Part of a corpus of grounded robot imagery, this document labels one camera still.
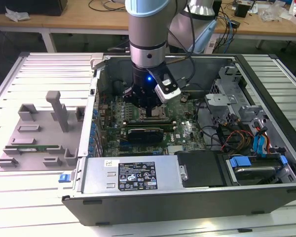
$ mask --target blue tab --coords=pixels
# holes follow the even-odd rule
[[[259,137],[258,136],[255,136],[255,138],[253,140],[253,150],[255,152],[257,152],[257,150],[258,150],[258,141],[259,141]]]
[[[283,165],[288,164],[288,161],[285,156],[281,156],[281,162],[283,163]]]
[[[251,166],[249,157],[233,157],[230,159],[230,164],[233,168],[238,166]]]
[[[70,183],[70,174],[61,174],[58,183]]]
[[[263,136],[260,137],[259,144],[258,144],[258,154],[263,154],[263,145],[265,142],[265,138]]]

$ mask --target blue latch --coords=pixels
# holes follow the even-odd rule
[[[232,168],[239,167],[239,166],[251,166],[251,162],[249,157],[233,157],[230,159],[230,164]]]
[[[283,165],[288,164],[288,161],[285,156],[281,156],[281,162],[283,163]]]
[[[61,174],[58,183],[70,183],[70,174]]]

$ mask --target power supply label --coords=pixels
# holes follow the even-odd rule
[[[119,163],[118,189],[120,191],[158,189],[154,162]]]

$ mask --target table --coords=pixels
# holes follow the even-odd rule
[[[234,38],[259,40],[257,48],[260,48],[263,40],[291,40],[296,41],[296,25],[289,20],[282,19],[281,22],[263,22],[257,14],[247,14],[245,18],[235,17],[234,11],[231,10],[231,5],[226,7],[231,0],[223,0],[222,7],[224,12],[231,20],[240,22],[237,33]],[[212,53],[214,44],[218,38],[222,36],[225,31],[225,24],[222,19],[218,20],[215,33],[213,34],[210,47],[207,48],[206,53]]]
[[[61,16],[31,14],[30,20],[14,22],[0,14],[0,29],[7,32],[36,32],[43,37],[47,52],[57,52],[52,33],[127,35],[127,12],[98,12],[90,0],[68,0]],[[99,0],[92,7],[103,9]]]
[[[230,0],[223,0],[222,7]],[[126,12],[98,12],[88,7],[89,0],[68,0],[67,7],[61,16],[30,15],[31,20],[13,22],[0,15],[0,29],[13,32],[37,32],[43,37],[47,52],[57,52],[52,33],[72,34],[107,34],[127,35],[128,17]],[[99,0],[92,6],[101,8]],[[224,8],[225,13],[241,23],[235,38],[252,40],[296,40],[296,25],[282,19],[282,22],[262,22],[257,14],[246,18],[234,17],[234,11]],[[205,53],[212,53],[216,40],[224,33],[225,26],[218,20],[210,43]]]
[[[296,89],[292,89],[296,86],[296,78],[278,60],[272,60],[268,55],[244,57],[259,74],[270,94],[279,99],[276,103],[283,106],[281,109],[285,115],[291,116],[292,122],[296,121],[295,109],[291,109],[290,105],[296,103]],[[50,110],[50,104],[44,98],[48,90],[57,89],[61,91],[62,103],[65,103],[67,110],[86,105],[89,84],[93,77],[90,58],[91,53],[31,53],[17,59],[0,87],[0,155],[1,148],[19,119],[17,110],[20,104],[33,103],[36,107]],[[274,70],[278,65],[283,71]],[[274,80],[274,76],[281,78],[280,83]],[[285,93],[287,101],[281,101],[278,95],[283,88],[288,87],[291,89]],[[254,95],[253,90],[249,89],[249,93]],[[58,183],[61,173],[62,171],[0,172],[0,237],[45,237],[55,236],[56,233],[66,237],[204,234],[230,237],[296,236],[296,201],[262,215],[85,227],[61,202],[61,196],[68,194],[72,187],[72,183]],[[253,232],[241,234],[239,228]]]

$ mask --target electronic equipment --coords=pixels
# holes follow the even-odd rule
[[[296,132],[244,57],[193,59],[202,89],[187,87],[149,116],[113,88],[131,85],[129,56],[91,59],[98,83],[85,115],[93,116],[84,117],[74,188],[62,199],[83,225],[252,215],[296,200]],[[186,63],[169,70],[181,77]]]
[[[67,0],[0,0],[0,14],[5,13],[5,7],[17,12],[60,16],[67,5]]]

